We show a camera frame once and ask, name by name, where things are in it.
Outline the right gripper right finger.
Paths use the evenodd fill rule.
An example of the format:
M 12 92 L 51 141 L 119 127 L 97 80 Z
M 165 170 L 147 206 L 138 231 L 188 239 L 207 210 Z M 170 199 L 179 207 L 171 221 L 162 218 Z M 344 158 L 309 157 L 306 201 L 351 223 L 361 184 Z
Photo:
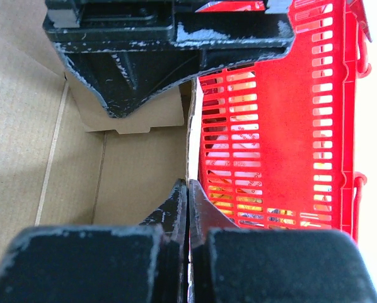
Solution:
M 338 230 L 241 229 L 189 182 L 196 302 L 377 302 L 349 235 Z

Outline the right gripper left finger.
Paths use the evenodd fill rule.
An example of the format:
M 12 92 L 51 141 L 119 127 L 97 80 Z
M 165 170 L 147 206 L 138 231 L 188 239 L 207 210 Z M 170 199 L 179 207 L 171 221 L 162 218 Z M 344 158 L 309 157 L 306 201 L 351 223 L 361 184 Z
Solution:
M 141 223 L 22 230 L 0 262 L 0 302 L 185 302 L 187 186 Z

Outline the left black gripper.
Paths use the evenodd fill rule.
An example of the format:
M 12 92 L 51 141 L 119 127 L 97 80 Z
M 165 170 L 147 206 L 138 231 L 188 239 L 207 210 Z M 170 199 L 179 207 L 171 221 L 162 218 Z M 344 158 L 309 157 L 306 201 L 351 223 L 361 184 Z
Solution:
M 66 70 L 125 118 L 199 68 L 286 57 L 289 1 L 266 11 L 197 11 L 199 1 L 47 1 L 43 30 Z

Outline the brown cardboard box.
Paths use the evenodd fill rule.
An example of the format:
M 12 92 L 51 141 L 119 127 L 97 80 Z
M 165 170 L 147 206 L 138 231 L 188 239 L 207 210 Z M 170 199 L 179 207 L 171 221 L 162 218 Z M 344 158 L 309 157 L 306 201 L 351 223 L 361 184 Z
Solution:
M 0 261 L 34 225 L 138 224 L 185 177 L 186 126 L 85 131 L 45 12 L 0 1 Z

